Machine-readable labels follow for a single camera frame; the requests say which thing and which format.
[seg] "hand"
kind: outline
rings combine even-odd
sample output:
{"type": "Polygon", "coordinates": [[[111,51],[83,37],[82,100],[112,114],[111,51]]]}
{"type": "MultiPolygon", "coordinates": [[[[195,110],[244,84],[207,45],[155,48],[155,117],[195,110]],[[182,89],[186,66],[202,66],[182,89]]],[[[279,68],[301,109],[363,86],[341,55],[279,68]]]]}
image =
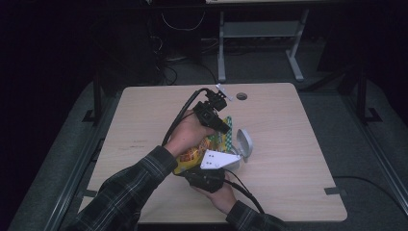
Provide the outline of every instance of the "hand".
{"type": "Polygon", "coordinates": [[[165,145],[165,149],[174,157],[185,153],[191,147],[197,146],[205,137],[215,132],[214,129],[201,125],[192,110],[187,110],[184,117],[165,145]]]}
{"type": "MultiPolygon", "coordinates": [[[[225,179],[229,180],[229,176],[226,173],[225,179]]],[[[237,199],[234,196],[234,192],[232,191],[231,185],[227,183],[224,183],[221,189],[213,193],[198,189],[197,187],[192,188],[198,191],[199,193],[203,193],[204,195],[206,195],[207,198],[211,200],[213,205],[225,215],[229,214],[232,207],[234,207],[235,203],[237,202],[237,199]]]]}

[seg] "chip bag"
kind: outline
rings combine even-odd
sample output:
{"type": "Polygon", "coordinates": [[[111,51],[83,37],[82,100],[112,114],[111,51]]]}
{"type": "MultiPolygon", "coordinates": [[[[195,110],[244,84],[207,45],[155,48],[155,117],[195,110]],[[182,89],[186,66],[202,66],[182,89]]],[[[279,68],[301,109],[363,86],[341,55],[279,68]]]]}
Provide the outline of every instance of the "chip bag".
{"type": "Polygon", "coordinates": [[[230,152],[232,145],[231,116],[226,117],[222,121],[228,124],[231,129],[226,134],[216,132],[214,135],[204,138],[198,146],[190,148],[186,153],[177,157],[176,161],[178,166],[173,170],[174,174],[177,175],[187,169],[201,165],[201,161],[207,149],[219,152],[230,152]]]}

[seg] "black wire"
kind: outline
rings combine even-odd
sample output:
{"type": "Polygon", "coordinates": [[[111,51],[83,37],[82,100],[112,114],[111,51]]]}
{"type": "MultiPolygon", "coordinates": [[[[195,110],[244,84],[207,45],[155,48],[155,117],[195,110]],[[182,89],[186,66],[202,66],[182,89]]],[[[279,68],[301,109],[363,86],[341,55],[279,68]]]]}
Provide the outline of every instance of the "black wire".
{"type": "Polygon", "coordinates": [[[234,172],[232,172],[231,170],[228,170],[228,169],[225,169],[225,170],[228,171],[229,173],[233,174],[233,175],[235,176],[235,178],[237,178],[237,180],[240,181],[240,183],[241,183],[241,185],[243,186],[243,188],[244,188],[247,192],[249,192],[249,189],[246,188],[246,186],[243,184],[243,182],[241,181],[241,179],[240,179],[234,172]]]}
{"type": "Polygon", "coordinates": [[[209,73],[211,74],[211,76],[213,77],[214,83],[218,84],[218,80],[217,80],[216,75],[215,75],[215,74],[213,73],[213,71],[212,71],[209,67],[207,67],[206,65],[204,65],[204,64],[198,64],[198,63],[195,63],[195,62],[184,62],[184,63],[181,63],[181,62],[182,62],[182,61],[174,61],[174,63],[171,64],[171,65],[180,65],[180,64],[195,64],[195,65],[199,65],[199,66],[205,68],[206,70],[208,70],[208,72],[209,72],[209,73]]]}
{"type": "Polygon", "coordinates": [[[242,194],[244,194],[246,197],[248,197],[248,198],[252,201],[252,203],[254,203],[254,205],[257,207],[259,213],[261,213],[261,214],[264,214],[264,213],[265,213],[265,211],[264,211],[264,209],[262,208],[261,204],[260,204],[260,203],[258,202],[258,200],[255,198],[255,196],[252,195],[251,192],[246,191],[246,190],[245,190],[243,187],[241,187],[240,185],[238,185],[238,184],[236,184],[236,183],[234,183],[234,182],[231,182],[231,181],[229,181],[229,180],[225,180],[225,179],[224,179],[224,182],[227,183],[227,184],[229,184],[229,185],[231,185],[234,189],[240,191],[242,194]]]}
{"type": "Polygon", "coordinates": [[[163,73],[163,75],[165,76],[166,84],[167,84],[168,86],[174,85],[174,84],[176,83],[176,81],[177,81],[177,78],[178,78],[177,71],[176,71],[175,69],[169,67],[169,66],[165,66],[165,68],[167,68],[167,69],[173,71],[173,73],[174,73],[174,80],[171,81],[171,82],[168,81],[167,76],[163,73]]]}
{"type": "Polygon", "coordinates": [[[370,181],[369,179],[366,179],[366,178],[363,178],[363,177],[360,177],[360,176],[348,176],[348,175],[345,175],[345,176],[333,176],[333,179],[355,179],[355,180],[361,180],[361,181],[367,182],[367,183],[375,186],[378,190],[380,190],[385,195],[387,195],[393,201],[393,203],[396,205],[396,207],[398,207],[398,209],[401,210],[401,212],[406,217],[405,210],[402,208],[402,206],[399,204],[399,202],[396,201],[396,199],[389,192],[387,192],[386,190],[384,190],[383,188],[381,188],[379,185],[375,184],[374,182],[370,181]]]}
{"type": "Polygon", "coordinates": [[[198,96],[198,94],[202,91],[210,91],[209,89],[200,89],[200,90],[196,90],[192,96],[189,98],[189,100],[186,102],[186,104],[183,106],[183,108],[181,109],[180,113],[177,115],[177,117],[174,119],[174,121],[171,123],[170,128],[167,130],[167,133],[165,135],[165,138],[163,139],[162,142],[162,146],[165,146],[166,143],[168,142],[168,139],[171,136],[171,133],[173,133],[174,129],[177,127],[177,125],[181,122],[181,120],[183,120],[183,115],[186,112],[186,110],[189,108],[190,104],[192,103],[192,101],[194,101],[194,99],[198,96]]]}

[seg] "shirt sleeve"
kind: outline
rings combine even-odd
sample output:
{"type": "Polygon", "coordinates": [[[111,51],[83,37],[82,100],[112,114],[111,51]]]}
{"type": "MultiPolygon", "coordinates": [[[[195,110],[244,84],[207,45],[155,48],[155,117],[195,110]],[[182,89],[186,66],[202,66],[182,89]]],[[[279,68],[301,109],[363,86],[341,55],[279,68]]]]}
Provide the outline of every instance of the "shirt sleeve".
{"type": "Polygon", "coordinates": [[[177,167],[174,157],[157,146],[131,167],[116,173],[66,230],[129,230],[153,191],[177,167]]]}
{"type": "Polygon", "coordinates": [[[231,209],[226,220],[238,231],[289,230],[289,227],[283,220],[268,214],[259,214],[239,200],[231,209]]]}

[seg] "wooden table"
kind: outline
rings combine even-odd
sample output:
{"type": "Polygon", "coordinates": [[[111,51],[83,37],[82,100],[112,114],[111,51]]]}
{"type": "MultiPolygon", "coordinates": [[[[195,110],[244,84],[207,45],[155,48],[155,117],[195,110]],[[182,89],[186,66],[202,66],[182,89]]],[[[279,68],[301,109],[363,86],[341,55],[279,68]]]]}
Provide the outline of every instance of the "wooden table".
{"type": "MultiPolygon", "coordinates": [[[[162,143],[172,120],[195,90],[215,86],[128,88],[121,96],[88,190],[98,191],[114,173],[133,165],[162,143]]],[[[341,221],[346,218],[336,185],[318,141],[292,84],[224,85],[234,96],[219,115],[233,120],[233,144],[245,128],[254,148],[248,163],[235,172],[266,213],[285,221],[341,221]]],[[[197,100],[204,101],[201,93],[197,100]]],[[[239,200],[253,206],[236,192],[239,200]]],[[[81,208],[91,201],[85,197],[81,208]]],[[[142,210],[140,223],[225,222],[210,200],[170,174],[142,210]]]]}

